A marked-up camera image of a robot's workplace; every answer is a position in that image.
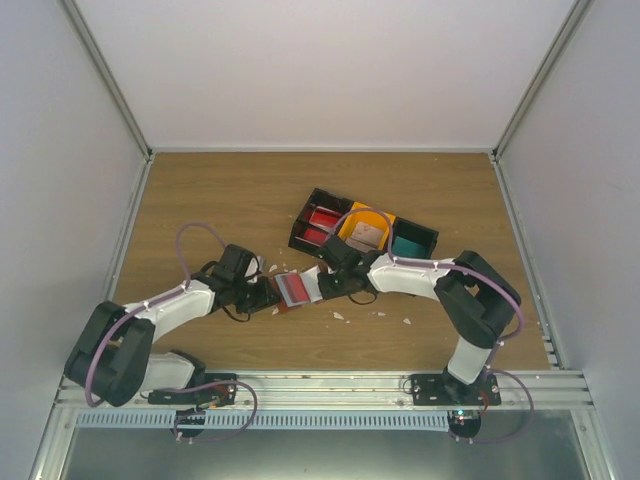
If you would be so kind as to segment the brown leather card holder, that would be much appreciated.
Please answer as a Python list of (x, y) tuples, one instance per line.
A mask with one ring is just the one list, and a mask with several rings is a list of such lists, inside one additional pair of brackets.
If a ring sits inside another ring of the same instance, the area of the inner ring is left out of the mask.
[(330, 273), (330, 270), (325, 265), (318, 264), (302, 272), (290, 271), (273, 276), (271, 283), (280, 297), (277, 311), (284, 314), (322, 302), (324, 297), (318, 279), (320, 273)]

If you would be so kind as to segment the red white credit card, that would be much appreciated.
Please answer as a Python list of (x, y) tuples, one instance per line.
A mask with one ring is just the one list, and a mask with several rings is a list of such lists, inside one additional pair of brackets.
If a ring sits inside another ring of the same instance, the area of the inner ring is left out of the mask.
[(275, 276), (275, 282), (287, 307), (297, 307), (310, 302), (309, 293), (299, 274), (280, 274)]

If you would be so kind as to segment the black bin with red cards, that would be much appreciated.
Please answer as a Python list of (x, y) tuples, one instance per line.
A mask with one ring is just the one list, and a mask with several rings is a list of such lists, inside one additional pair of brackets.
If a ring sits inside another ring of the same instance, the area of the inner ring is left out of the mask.
[(288, 246), (316, 257), (331, 229), (353, 204), (353, 200), (315, 188), (293, 222)]

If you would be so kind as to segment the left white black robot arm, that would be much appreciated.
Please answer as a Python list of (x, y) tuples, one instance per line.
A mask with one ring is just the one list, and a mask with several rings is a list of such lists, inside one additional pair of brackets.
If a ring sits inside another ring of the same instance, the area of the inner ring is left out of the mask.
[(217, 311), (239, 322), (279, 303), (264, 276), (262, 257), (234, 244), (178, 286), (147, 300), (95, 307), (64, 366), (65, 377), (85, 390), (91, 406), (128, 403), (138, 393), (175, 395), (185, 404), (206, 401), (206, 365), (152, 347), (178, 327)]

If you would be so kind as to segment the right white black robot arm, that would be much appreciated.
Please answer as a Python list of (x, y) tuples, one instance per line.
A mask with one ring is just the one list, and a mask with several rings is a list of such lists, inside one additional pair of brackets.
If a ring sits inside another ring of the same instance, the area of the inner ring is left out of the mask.
[(456, 405), (477, 395), (477, 379), (504, 330), (515, 316), (522, 316), (519, 294), (474, 251), (465, 250), (454, 259), (414, 259), (381, 250), (363, 253), (332, 236), (318, 256), (328, 267), (317, 275), (324, 300), (366, 292), (440, 303), (459, 336), (442, 382), (444, 396)]

